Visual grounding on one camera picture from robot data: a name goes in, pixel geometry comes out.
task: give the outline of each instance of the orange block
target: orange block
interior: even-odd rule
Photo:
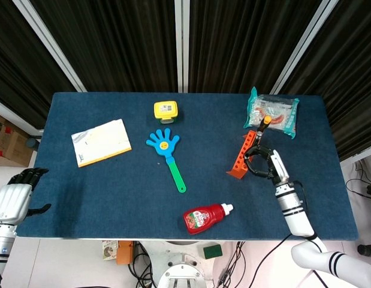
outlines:
[[[133,259],[133,241],[119,241],[116,254],[117,265],[130,264]]]
[[[236,158],[236,161],[234,162],[232,170],[227,172],[229,175],[232,175],[237,179],[241,179],[242,177],[244,177],[245,173],[248,171],[248,168],[246,167],[244,162],[244,153],[253,145],[255,138],[256,131],[250,130],[245,137],[244,144],[241,147],[241,150]]]

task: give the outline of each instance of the black curtain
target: black curtain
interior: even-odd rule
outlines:
[[[12,1],[0,0],[0,102],[41,129],[56,91],[75,89]]]
[[[88,91],[177,92],[173,0],[32,0]]]
[[[270,92],[320,3],[191,1],[189,91]]]
[[[341,160],[371,146],[371,0],[339,1],[280,93],[324,97]]]

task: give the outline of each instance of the metal stand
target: metal stand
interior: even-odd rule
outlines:
[[[204,247],[224,242],[140,241],[152,262],[158,288],[214,288],[215,258],[204,258]]]

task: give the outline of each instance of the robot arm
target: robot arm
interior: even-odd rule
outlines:
[[[250,158],[260,155],[268,162],[267,172],[253,168]],[[245,153],[245,163],[256,176],[271,179],[276,198],[291,233],[306,239],[292,248],[292,258],[298,266],[331,273],[360,288],[371,288],[371,265],[340,252],[328,252],[310,225],[301,201],[289,183],[289,175],[276,150],[253,146]]]
[[[25,169],[0,190],[0,282],[17,235],[17,225],[26,217],[42,214],[51,207],[46,204],[40,209],[28,209],[35,186],[47,172],[48,169]]]

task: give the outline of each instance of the toy clapper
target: toy clapper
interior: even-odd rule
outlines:
[[[162,131],[160,129],[157,129],[156,134],[151,133],[149,135],[151,140],[146,140],[146,144],[154,147],[157,154],[165,157],[165,161],[167,162],[169,169],[171,170],[172,177],[174,182],[176,183],[178,191],[180,193],[184,193],[186,191],[186,186],[183,178],[181,177],[180,171],[177,168],[176,162],[172,156],[174,147],[180,140],[180,136],[175,135],[173,136],[172,140],[170,140],[170,134],[171,130],[169,128],[166,128],[164,130],[164,135],[162,135]]]

